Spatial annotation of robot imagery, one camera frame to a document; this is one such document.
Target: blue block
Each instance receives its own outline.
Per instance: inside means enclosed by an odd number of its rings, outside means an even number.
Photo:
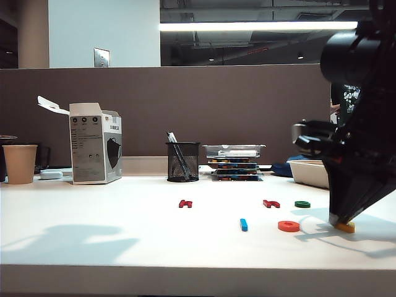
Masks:
[[[241,229],[242,231],[246,232],[248,230],[248,224],[244,218],[241,219]]]

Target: white desk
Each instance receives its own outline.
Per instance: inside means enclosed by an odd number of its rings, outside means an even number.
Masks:
[[[329,192],[263,182],[1,184],[3,292],[189,296],[394,296],[395,194],[327,223]],[[181,199],[191,209],[178,208]],[[263,199],[280,209],[267,209]],[[310,209],[298,209],[307,200]],[[245,218],[249,231],[242,232]],[[280,220],[301,231],[278,230]]]

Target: paper cup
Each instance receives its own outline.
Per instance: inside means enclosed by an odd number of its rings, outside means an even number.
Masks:
[[[37,145],[3,145],[9,184],[33,182]]]

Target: orange ring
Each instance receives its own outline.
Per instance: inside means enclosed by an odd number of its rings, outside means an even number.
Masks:
[[[292,221],[280,221],[278,222],[278,229],[285,232],[297,232],[299,231],[299,223]]]

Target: white box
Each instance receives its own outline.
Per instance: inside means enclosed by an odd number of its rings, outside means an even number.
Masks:
[[[296,183],[329,188],[327,171],[320,160],[288,161]]]
[[[121,178],[122,129],[117,112],[101,110],[99,103],[73,103],[66,111],[40,96],[38,103],[69,115],[73,184],[106,184]]]

